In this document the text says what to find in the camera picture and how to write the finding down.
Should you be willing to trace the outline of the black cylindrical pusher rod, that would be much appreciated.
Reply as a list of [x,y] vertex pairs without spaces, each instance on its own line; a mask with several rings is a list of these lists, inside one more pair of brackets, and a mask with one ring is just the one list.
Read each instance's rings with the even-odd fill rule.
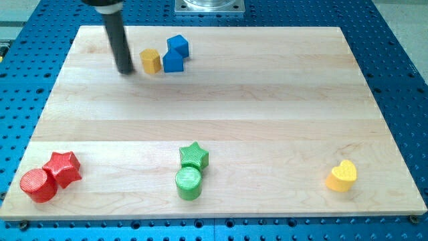
[[104,27],[108,35],[108,40],[117,70],[120,74],[131,74],[134,71],[130,49],[124,30],[124,24],[120,11],[111,14],[102,14]]

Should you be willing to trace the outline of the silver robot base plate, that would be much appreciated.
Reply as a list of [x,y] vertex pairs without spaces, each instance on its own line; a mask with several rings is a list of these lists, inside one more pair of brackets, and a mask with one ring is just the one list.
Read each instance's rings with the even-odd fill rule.
[[243,13],[244,0],[175,0],[175,13]]

